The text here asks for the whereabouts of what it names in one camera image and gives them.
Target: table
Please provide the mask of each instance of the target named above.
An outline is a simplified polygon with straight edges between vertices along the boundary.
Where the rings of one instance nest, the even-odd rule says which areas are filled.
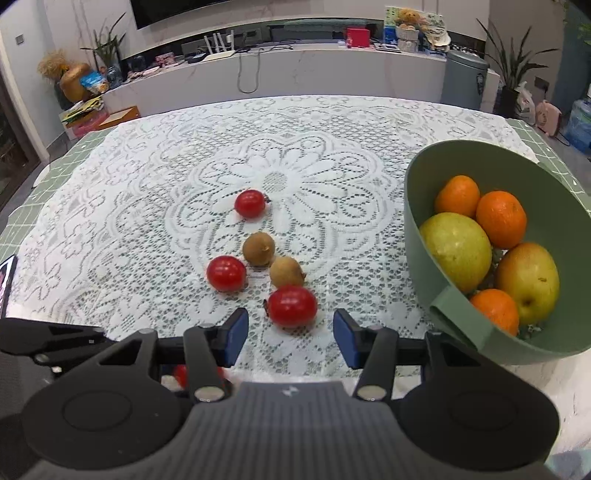
[[[0,257],[19,256],[7,314],[99,325],[120,339],[143,327],[180,335],[245,306],[251,327],[234,375],[351,385],[355,373],[332,338],[335,308],[405,336],[429,328],[406,268],[404,173],[426,145],[451,138],[521,153],[591,206],[568,168],[519,121],[389,98],[216,103],[90,134],[55,164],[0,236]],[[272,200],[262,220],[244,222],[233,211],[247,187]],[[249,268],[249,287],[239,294],[207,285],[209,260],[240,257],[243,240],[258,230],[308,274],[319,301],[314,327],[289,333],[270,324],[265,270]],[[584,358],[516,370],[559,407],[555,451],[589,438],[591,397],[584,407],[574,398],[585,395]],[[397,379],[398,394],[416,385],[412,373]]]

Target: television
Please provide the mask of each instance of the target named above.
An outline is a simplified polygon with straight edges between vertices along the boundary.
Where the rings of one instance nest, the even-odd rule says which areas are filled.
[[[135,23],[144,28],[174,15],[227,0],[131,0]]]

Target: green bowl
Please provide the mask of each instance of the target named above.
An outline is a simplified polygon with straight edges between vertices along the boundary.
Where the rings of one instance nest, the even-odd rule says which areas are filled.
[[[438,192],[455,175],[468,175],[480,192],[506,190],[527,214],[525,241],[544,246],[560,275],[560,297],[543,329],[520,340],[472,307],[427,250],[418,231],[431,217]],[[591,347],[591,218],[579,200],[531,160],[492,144],[452,140],[422,150],[408,166],[404,193],[408,268],[419,303],[435,326],[503,364],[532,364]]]

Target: cherry tomato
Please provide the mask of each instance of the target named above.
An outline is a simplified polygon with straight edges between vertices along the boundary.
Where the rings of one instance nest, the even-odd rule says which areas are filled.
[[[281,287],[265,302],[267,315],[282,327],[294,328],[309,324],[316,316],[318,304],[304,287]]]
[[[244,218],[256,218],[265,211],[269,199],[258,190],[244,190],[234,202],[234,208]]]
[[[187,388],[187,365],[177,365],[173,370],[173,377],[181,388]]]
[[[217,374],[220,378],[225,378],[223,374],[223,368],[217,368]],[[173,377],[176,379],[182,389],[187,389],[187,365],[177,365],[173,370]]]
[[[242,290],[246,286],[246,267],[237,258],[222,255],[209,262],[207,280],[217,291]]]

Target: tablecloth grid pattern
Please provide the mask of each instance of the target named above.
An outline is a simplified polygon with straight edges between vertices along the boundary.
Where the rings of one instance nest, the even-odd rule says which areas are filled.
[[[0,258],[5,259],[17,253],[21,242],[35,225],[45,202],[70,178],[74,169],[88,158],[113,128],[88,133],[66,155],[51,163],[48,175],[25,203],[8,218],[8,224],[0,235]]]
[[[583,186],[571,173],[569,168],[552,150],[546,142],[540,137],[539,133],[531,128],[522,120],[509,119],[507,123],[513,127],[523,142],[530,147],[540,164],[558,177],[562,184],[567,187],[583,204],[589,213],[591,213],[591,197],[587,195]]]

